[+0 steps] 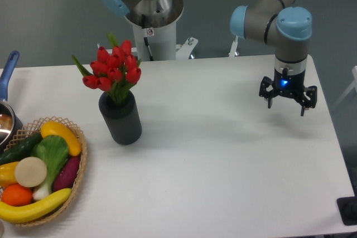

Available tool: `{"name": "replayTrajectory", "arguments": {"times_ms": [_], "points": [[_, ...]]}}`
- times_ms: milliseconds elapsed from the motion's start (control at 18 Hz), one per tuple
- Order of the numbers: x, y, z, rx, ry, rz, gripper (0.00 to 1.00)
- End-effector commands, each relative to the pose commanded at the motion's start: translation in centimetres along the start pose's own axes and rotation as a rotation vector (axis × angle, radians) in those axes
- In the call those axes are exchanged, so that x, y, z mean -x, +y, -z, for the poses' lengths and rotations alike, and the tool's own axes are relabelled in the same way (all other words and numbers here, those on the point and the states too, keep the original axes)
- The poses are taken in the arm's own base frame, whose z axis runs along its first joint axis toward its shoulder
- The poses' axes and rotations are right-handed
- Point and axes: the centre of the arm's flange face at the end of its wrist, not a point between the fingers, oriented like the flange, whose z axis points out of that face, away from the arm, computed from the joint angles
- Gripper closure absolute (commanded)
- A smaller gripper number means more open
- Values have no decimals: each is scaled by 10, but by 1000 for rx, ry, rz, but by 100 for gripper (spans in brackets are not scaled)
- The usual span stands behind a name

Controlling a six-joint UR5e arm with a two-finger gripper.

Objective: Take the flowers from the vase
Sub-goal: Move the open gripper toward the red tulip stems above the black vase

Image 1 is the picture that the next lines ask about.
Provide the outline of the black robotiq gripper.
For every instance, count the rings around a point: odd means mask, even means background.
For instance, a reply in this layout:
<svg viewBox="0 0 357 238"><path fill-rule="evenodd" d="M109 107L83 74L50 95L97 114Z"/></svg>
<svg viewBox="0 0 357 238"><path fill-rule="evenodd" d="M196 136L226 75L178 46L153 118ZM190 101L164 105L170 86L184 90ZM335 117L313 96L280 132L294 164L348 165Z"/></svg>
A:
<svg viewBox="0 0 357 238"><path fill-rule="evenodd" d="M274 80L264 76L259 88L259 96L267 101L268 109L272 107L276 96L294 99L301 106L300 116L305 111L315 108L317 104L317 86L304 87L305 71L289 75L274 71Z"/></svg>

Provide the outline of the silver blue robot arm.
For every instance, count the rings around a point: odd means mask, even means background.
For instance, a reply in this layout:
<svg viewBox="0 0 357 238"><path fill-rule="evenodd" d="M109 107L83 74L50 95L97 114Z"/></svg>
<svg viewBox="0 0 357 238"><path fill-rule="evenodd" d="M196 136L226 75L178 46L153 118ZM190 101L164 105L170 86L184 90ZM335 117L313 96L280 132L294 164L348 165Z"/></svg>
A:
<svg viewBox="0 0 357 238"><path fill-rule="evenodd" d="M301 106L301 114L317 104L317 87L305 86L312 15L297 0L258 0L253 7L237 7L230 19L231 32L243 39L274 47L274 77L260 82L259 96L268 106L281 96Z"/></svg>

